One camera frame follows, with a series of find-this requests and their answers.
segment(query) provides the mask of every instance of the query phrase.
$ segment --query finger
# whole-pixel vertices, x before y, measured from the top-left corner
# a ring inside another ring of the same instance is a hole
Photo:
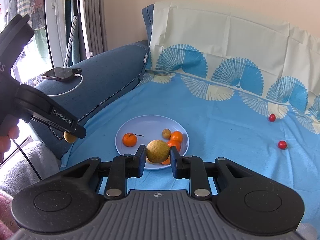
[[[9,138],[17,139],[19,137],[20,131],[18,126],[14,126],[9,131]]]
[[[0,137],[0,153],[5,153],[10,149],[10,139],[8,136]]]

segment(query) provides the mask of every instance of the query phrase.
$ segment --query tangerine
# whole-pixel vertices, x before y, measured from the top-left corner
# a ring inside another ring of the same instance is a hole
[[[163,165],[169,165],[170,164],[170,156],[163,162],[161,163]]]
[[[182,135],[182,133],[179,132],[179,131],[174,131],[174,132],[171,134],[170,140],[175,140],[175,141],[178,141],[179,143],[182,143],[182,141],[183,141],[183,135]]]
[[[178,141],[170,140],[167,142],[167,144],[169,147],[175,146],[177,148],[178,152],[181,150],[181,144]]]
[[[122,143],[127,147],[133,147],[136,145],[138,139],[133,133],[126,133],[122,137]]]

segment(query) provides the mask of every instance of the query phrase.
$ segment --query charging cable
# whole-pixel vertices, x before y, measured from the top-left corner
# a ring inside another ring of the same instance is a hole
[[[82,81],[83,81],[83,76],[82,76],[82,75],[80,75],[80,74],[75,74],[75,77],[81,77],[81,81],[80,81],[80,83],[79,83],[75,88],[73,88],[73,89],[71,89],[71,90],[69,90],[69,91],[67,91],[67,92],[64,92],[64,93],[62,93],[62,94],[52,95],[52,96],[47,95],[47,96],[49,96],[49,97],[51,97],[51,98],[59,97],[59,96],[63,96],[63,95],[66,95],[67,93],[70,93],[71,91],[73,91],[73,90],[77,89],[78,87],[80,87],[80,85],[82,84]]]

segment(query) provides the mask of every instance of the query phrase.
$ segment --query hand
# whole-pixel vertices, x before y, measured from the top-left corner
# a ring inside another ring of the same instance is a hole
[[[9,151],[11,146],[11,139],[17,139],[19,137],[19,127],[14,126],[10,129],[8,136],[0,136],[0,163],[3,162],[4,153]]]

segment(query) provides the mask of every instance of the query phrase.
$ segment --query round pad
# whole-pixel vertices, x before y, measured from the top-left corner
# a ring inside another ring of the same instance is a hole
[[[234,179],[218,194],[216,204],[236,228],[260,236],[292,231],[304,213],[296,192],[262,176]]]
[[[42,211],[54,212],[66,208],[71,203],[71,196],[61,190],[48,190],[35,198],[35,205]]]
[[[256,190],[244,197],[248,207],[259,212],[272,212],[281,206],[281,198],[266,190]]]
[[[49,234],[86,224],[98,208],[97,194],[76,178],[39,182],[20,191],[12,201],[12,214],[21,227]]]

